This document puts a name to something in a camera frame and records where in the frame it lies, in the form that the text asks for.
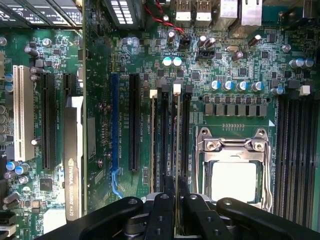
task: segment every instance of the blue pcie slot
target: blue pcie slot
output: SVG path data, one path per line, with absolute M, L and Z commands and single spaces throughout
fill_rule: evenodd
M 111 73 L 112 81 L 112 170 L 111 181 L 112 191 L 119 198 L 123 195 L 118 192 L 117 176 L 121 173 L 119 168 L 118 151 L 119 151 L 119 75 Z

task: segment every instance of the white pci slot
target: white pci slot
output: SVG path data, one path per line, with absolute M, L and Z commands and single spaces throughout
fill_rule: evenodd
M 27 161 L 35 157 L 34 83 L 29 67 L 13 65 L 14 160 Z

